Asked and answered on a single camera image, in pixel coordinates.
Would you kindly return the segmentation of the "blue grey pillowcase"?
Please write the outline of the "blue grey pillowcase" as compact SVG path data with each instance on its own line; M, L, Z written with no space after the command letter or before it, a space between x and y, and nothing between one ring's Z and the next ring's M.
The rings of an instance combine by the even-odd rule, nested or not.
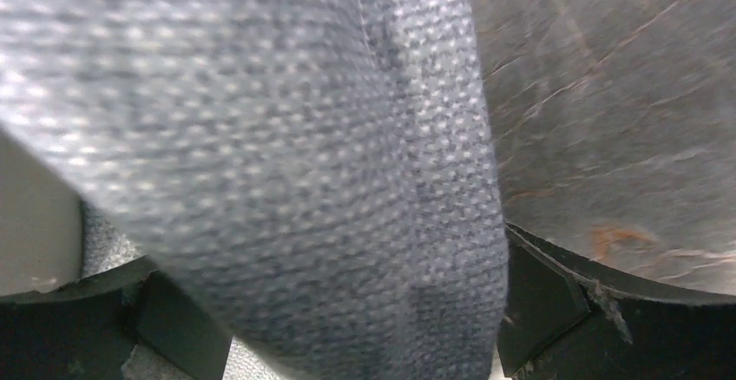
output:
M288 379L486 379L470 0L1 0L1 127Z

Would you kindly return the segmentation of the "white pillow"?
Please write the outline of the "white pillow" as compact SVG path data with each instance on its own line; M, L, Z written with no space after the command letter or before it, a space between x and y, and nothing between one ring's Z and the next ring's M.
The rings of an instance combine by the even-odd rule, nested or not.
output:
M1 294L51 292L82 275L79 196L1 135Z

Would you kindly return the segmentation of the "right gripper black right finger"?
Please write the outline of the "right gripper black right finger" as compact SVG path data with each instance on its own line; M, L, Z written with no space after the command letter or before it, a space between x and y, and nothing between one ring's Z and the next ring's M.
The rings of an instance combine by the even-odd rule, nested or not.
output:
M513 379L732 379L735 299L596 263L514 225L497 339Z

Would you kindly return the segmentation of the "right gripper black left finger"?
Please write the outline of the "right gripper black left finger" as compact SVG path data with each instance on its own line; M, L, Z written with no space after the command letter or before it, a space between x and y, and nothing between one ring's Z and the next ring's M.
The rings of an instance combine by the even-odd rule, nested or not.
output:
M193 379L220 379L231 342L146 258L1 299L3 379L121 379L138 345Z

